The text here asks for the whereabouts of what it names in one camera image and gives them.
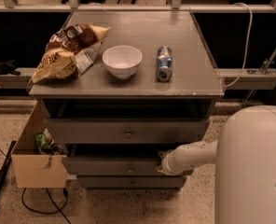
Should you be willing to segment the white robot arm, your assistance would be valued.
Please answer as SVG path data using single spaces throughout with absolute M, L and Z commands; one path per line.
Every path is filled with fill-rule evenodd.
M 158 171 L 179 175 L 215 165 L 214 224 L 276 224 L 276 105 L 244 108 L 219 138 L 160 154 Z

